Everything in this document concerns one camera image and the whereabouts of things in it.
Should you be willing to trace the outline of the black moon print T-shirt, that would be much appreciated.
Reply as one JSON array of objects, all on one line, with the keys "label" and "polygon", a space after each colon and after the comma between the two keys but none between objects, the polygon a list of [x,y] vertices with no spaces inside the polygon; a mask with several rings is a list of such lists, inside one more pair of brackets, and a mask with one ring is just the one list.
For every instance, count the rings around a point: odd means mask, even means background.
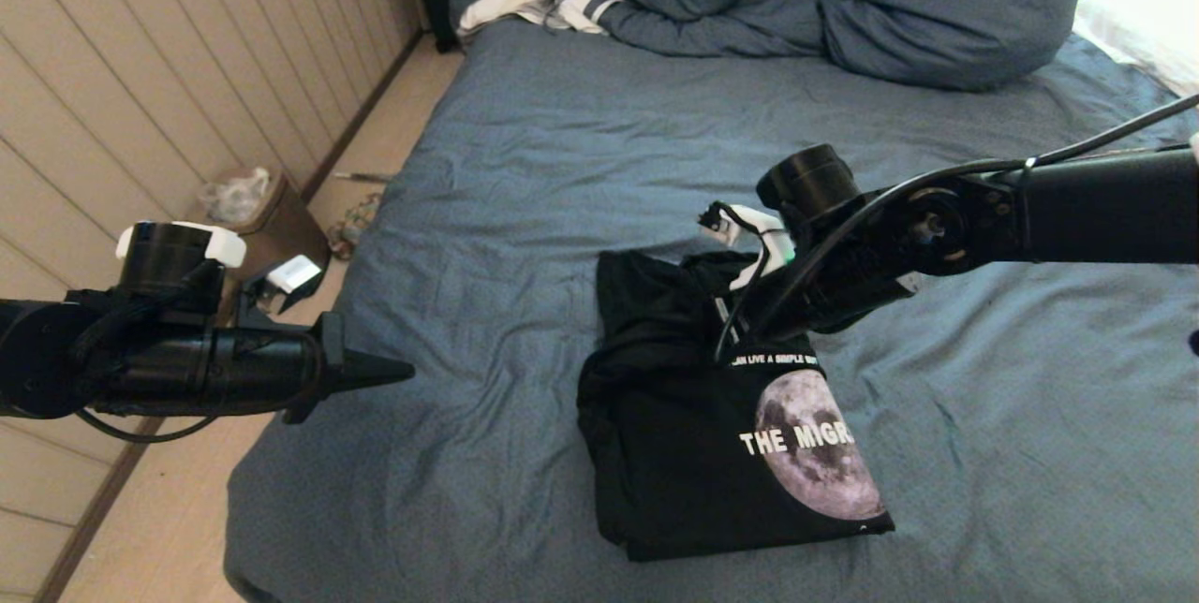
[{"label": "black moon print T-shirt", "polygon": [[713,354],[749,257],[604,252],[578,382],[597,526],[632,561],[894,531],[805,334]]}]

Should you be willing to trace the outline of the patterned item on floor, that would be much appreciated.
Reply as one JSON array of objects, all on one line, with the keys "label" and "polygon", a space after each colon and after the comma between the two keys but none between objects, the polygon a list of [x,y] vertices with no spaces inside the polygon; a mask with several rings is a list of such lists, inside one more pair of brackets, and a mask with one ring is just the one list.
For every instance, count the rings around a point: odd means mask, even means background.
[{"label": "patterned item on floor", "polygon": [[348,209],[339,221],[330,224],[326,239],[330,252],[337,260],[349,261],[354,257],[364,233],[376,221],[382,198],[381,192],[372,193]]}]

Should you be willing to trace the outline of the brown trash bin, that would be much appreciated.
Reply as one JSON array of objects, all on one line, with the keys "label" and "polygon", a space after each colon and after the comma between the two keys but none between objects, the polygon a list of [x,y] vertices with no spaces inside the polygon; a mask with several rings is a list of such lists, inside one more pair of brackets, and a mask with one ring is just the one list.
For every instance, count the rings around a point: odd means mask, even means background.
[{"label": "brown trash bin", "polygon": [[[231,168],[219,173],[215,181],[225,181],[240,171],[249,171],[253,168]],[[218,309],[218,320],[229,320],[236,308],[236,299],[245,285],[263,271],[273,267],[277,263],[284,263],[293,257],[305,255],[324,271],[331,260],[331,254],[325,233],[318,227],[317,218],[311,215],[305,205],[303,198],[299,195],[289,177],[284,173],[266,168],[271,171],[271,181],[266,195],[248,222],[242,224],[215,223],[206,218],[201,210],[198,195],[192,201],[185,215],[185,221],[218,225],[237,233],[247,245],[243,266],[227,270],[224,284],[222,287],[222,301]]]}]

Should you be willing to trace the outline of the clear plastic bin liner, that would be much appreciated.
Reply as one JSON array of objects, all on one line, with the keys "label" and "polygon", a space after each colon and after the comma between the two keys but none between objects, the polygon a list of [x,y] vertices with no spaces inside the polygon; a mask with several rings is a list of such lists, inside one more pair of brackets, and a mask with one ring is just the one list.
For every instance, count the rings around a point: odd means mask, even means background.
[{"label": "clear plastic bin liner", "polygon": [[273,176],[263,167],[240,171],[225,181],[201,186],[198,201],[206,218],[215,223],[248,222],[263,203]]}]

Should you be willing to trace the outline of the blue bed sheet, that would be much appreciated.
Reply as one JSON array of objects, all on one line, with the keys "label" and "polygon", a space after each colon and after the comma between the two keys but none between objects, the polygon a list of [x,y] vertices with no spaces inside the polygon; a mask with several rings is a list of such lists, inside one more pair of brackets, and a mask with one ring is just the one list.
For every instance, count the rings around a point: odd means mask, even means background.
[{"label": "blue bed sheet", "polygon": [[886,536],[633,563],[600,537],[577,380],[597,255],[701,252],[831,143],[864,189],[1044,153],[1168,103],[1071,37],[988,94],[818,58],[663,58],[484,28],[335,308],[414,380],[271,424],[229,480],[251,603],[1199,603],[1199,271],[995,263],[815,342]]}]

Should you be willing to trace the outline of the white pillow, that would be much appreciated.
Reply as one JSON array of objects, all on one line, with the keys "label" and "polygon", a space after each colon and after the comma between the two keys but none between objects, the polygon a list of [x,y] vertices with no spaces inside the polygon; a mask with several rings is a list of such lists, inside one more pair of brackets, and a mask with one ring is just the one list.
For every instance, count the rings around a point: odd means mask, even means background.
[{"label": "white pillow", "polygon": [[1073,31],[1179,96],[1199,94],[1199,0],[1078,0]]}]

